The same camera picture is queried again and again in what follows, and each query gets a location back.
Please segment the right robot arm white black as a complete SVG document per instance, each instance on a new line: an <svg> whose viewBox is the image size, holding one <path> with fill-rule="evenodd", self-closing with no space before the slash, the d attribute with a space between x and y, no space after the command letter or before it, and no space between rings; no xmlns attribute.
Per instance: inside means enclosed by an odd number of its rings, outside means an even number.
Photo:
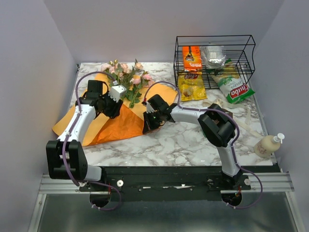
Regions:
<svg viewBox="0 0 309 232"><path fill-rule="evenodd" d="M143 134L160 128L166 122L199 125L208 141L218 150L222 164L222 185L227 189L239 185L242 171L233 147L235 132L239 132L239 127L219 105L213 103L201 109L182 107L176 103L169 105L158 94L144 100L142 105L146 107Z"/></svg>

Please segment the pink fake flower bunch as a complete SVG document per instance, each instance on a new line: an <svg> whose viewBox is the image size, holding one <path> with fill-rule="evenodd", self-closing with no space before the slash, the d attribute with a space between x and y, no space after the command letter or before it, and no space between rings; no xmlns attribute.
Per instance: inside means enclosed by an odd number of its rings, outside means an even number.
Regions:
<svg viewBox="0 0 309 232"><path fill-rule="evenodd" d="M131 68L126 63L121 63L120 67L122 69L120 80L127 89L123 99L129 101L128 107L132 109L135 104L140 102L141 90L148 88L154 81L149 73L144 70L144 66L137 60Z"/></svg>

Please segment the green brown snack bag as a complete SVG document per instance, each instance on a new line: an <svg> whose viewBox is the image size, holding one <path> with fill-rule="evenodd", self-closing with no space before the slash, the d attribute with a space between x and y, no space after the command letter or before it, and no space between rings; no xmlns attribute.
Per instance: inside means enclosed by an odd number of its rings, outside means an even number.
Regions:
<svg viewBox="0 0 309 232"><path fill-rule="evenodd" d="M233 113L232 113L232 112L230 112L230 111L228 111L228 110L222 108L222 107L221 107L220 105L218 105L218 104L213 103L213 104L211 104L211 105L209 106L209 108L210 108L210 109L220 110L220 111L224 112L225 114L229 115L230 117L233 117ZM224 122L223 122L223 119L226 119L226 120L229 121L229 123L231 124L231 126L233 126L234 129L236 128L235 125L231 122L231 120L227 119L227 117L224 117L223 114L220 114L220 113L218 113L218 112L213 112L213 111L211 111L210 114L211 114L210 118L213 120L213 122L214 122L218 127L222 126L223 123L224 123Z"/></svg>

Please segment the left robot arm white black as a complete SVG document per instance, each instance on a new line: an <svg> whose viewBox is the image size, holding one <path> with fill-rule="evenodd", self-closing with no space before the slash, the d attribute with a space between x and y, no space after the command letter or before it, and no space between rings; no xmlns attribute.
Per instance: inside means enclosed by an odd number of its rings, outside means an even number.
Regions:
<svg viewBox="0 0 309 232"><path fill-rule="evenodd" d="M104 91L103 81L88 81L87 91L77 99L75 111L66 129L54 141L46 145L48 172L51 179L70 179L75 184L90 181L97 191L104 190L107 179L103 168L89 165L84 154L82 142L94 119L104 114L110 119L120 115L123 104L122 95L126 88L113 85Z"/></svg>

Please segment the orange wrapping paper sheet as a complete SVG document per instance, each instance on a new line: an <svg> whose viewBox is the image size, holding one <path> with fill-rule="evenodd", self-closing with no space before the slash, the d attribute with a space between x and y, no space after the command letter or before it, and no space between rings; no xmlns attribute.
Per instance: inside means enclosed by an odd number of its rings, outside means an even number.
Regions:
<svg viewBox="0 0 309 232"><path fill-rule="evenodd" d="M147 100L155 94L160 95L169 105L174 102L177 96L173 88L162 84L156 84L149 90L146 96ZM132 109L128 107L129 101L125 100L120 110L120 116L115 119L109 119L104 114L100 114L91 122L82 145L90 146L141 136L144 125L143 112L146 111L146 107L140 102L135 104ZM52 130L56 135L59 136L64 132L74 112L75 104L73 103L65 116L53 126Z"/></svg>

